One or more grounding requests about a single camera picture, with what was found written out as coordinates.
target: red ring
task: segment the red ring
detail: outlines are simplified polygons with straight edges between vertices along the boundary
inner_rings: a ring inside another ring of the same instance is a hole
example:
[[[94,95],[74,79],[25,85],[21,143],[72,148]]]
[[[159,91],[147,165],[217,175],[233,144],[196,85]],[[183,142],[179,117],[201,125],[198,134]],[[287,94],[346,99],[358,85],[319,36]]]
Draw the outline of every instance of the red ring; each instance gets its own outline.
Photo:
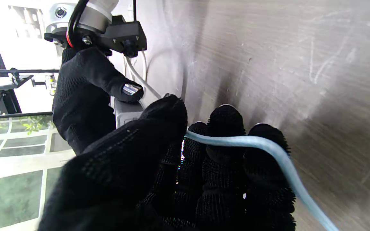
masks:
[[[70,47],[74,47],[69,39],[69,35],[68,35],[68,30],[66,31],[66,41],[68,42],[68,44],[70,45]]]

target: gloved hand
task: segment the gloved hand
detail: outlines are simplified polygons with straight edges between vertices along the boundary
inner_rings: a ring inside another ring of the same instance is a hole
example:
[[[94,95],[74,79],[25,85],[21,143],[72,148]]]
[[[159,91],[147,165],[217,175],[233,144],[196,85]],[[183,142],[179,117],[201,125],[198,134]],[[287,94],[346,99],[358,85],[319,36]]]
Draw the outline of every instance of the gloved hand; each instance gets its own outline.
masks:
[[[133,95],[122,92],[125,84],[137,86]],[[89,144],[115,130],[109,95],[120,101],[137,102],[144,95],[140,85],[125,78],[95,47],[63,51],[53,122],[59,134],[79,155]]]
[[[294,193],[268,153],[183,140],[186,124],[184,103],[169,95],[91,144],[64,166],[39,231],[295,230]],[[245,134],[241,115],[227,105],[189,130]],[[267,124],[249,135],[288,150]]]

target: screw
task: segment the screw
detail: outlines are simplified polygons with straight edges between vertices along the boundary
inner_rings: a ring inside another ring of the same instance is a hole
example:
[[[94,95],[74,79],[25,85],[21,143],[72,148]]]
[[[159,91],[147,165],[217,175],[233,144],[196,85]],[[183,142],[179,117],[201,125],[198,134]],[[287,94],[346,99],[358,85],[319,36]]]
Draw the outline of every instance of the screw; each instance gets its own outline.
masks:
[[[66,15],[66,9],[63,7],[58,7],[55,11],[55,16],[57,18],[63,18]]]
[[[59,41],[58,39],[55,39],[55,38],[52,40],[52,43],[59,46],[59,47],[63,47],[63,45],[64,45],[63,42],[61,42],[61,41]]]
[[[91,41],[91,38],[87,35],[87,36],[84,36],[82,38],[82,41],[86,44],[86,45],[91,45],[92,44],[92,41]]]

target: gray connector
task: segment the gray connector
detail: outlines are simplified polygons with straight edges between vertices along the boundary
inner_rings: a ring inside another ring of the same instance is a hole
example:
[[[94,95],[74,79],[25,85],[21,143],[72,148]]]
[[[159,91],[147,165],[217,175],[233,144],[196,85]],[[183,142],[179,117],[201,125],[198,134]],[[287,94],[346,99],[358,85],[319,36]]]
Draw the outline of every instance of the gray connector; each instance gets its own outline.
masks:
[[[137,120],[144,110],[140,103],[128,104],[117,99],[114,100],[114,107],[117,129],[131,120]]]

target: light blue tube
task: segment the light blue tube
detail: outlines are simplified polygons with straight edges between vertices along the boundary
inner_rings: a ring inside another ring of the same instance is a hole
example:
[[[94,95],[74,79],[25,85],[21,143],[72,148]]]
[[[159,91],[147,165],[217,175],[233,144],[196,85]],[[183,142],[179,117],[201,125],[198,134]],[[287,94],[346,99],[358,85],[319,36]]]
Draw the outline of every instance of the light blue tube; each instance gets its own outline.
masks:
[[[278,162],[295,195],[307,206],[327,231],[339,231],[334,223],[323,213],[302,184],[289,155],[277,143],[258,136],[210,137],[187,131],[185,137],[212,146],[260,148],[271,154]]]

